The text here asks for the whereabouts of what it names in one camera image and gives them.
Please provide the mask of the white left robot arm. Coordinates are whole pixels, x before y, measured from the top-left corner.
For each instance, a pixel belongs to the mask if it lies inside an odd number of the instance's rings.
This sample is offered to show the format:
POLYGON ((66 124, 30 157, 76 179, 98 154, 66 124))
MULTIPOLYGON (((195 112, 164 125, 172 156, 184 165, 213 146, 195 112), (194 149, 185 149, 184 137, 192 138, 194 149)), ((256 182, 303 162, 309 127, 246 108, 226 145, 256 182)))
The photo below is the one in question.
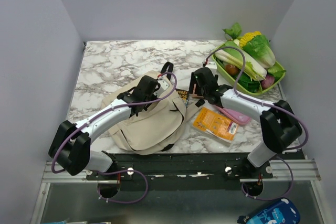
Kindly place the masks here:
POLYGON ((117 171, 112 158, 92 151, 91 144, 109 128, 168 98, 162 94, 167 89, 174 91, 176 84, 164 80, 165 75, 174 74, 160 73, 156 78, 144 75, 137 85, 119 93, 94 115, 76 123, 62 122, 48 152, 52 159, 51 171, 54 174, 67 171, 74 176, 86 169, 98 172, 104 179, 112 179, 117 171))

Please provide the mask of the tan leather card wallet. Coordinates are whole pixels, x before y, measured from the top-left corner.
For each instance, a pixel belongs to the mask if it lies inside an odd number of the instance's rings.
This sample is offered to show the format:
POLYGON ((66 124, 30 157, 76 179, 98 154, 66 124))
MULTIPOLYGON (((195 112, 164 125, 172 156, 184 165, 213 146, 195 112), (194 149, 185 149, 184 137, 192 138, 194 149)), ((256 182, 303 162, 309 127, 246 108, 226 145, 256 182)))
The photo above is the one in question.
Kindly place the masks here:
POLYGON ((194 84, 190 84, 190 87, 189 87, 189 94, 192 98, 201 98, 202 96, 198 95, 197 94, 197 84, 194 83, 194 84))

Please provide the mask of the yellow orange paperback book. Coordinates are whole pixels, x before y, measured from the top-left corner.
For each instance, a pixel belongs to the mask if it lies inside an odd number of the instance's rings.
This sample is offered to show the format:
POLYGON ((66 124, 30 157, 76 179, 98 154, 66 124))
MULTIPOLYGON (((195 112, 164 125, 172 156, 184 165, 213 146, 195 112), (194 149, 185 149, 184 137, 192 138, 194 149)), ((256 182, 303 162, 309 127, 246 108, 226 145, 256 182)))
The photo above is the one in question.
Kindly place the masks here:
POLYGON ((234 141, 239 125, 231 119, 206 107, 191 118, 191 125, 201 134, 216 142, 230 146, 234 141))

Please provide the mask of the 169-Storey Treehouse book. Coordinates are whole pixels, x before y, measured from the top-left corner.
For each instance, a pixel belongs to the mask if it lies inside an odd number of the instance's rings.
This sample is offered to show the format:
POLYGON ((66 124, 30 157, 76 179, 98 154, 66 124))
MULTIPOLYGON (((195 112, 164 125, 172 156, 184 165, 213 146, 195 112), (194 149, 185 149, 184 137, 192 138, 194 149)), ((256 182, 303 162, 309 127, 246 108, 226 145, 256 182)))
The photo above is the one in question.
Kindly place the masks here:
POLYGON ((183 89, 175 89, 175 90, 177 91, 180 98, 184 101, 185 105, 187 105, 189 100, 189 92, 183 89))

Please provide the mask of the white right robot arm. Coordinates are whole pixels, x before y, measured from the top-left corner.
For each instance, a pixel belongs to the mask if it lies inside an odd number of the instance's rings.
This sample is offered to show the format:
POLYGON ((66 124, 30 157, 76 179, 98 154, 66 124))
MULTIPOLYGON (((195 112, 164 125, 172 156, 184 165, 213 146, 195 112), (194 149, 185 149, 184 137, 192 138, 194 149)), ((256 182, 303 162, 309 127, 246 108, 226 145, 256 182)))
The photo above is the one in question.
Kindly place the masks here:
POLYGON ((301 125, 288 102, 267 103, 228 85, 219 85, 217 79, 209 68, 200 68, 191 74, 191 88, 209 104, 237 111, 260 123, 263 141, 241 165, 246 177, 255 177, 265 162, 285 151, 302 135, 301 125))

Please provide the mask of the cream canvas backpack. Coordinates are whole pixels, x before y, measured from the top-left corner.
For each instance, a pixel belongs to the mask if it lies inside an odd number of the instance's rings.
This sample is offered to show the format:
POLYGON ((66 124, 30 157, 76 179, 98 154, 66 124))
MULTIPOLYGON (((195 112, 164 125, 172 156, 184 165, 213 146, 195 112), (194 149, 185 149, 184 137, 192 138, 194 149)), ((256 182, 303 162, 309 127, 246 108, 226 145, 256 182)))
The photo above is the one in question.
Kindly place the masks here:
POLYGON ((179 140, 186 122, 202 108, 200 99, 186 105, 175 91, 168 98, 151 104, 141 111, 108 129, 115 144, 123 150, 139 155, 166 151, 179 140))

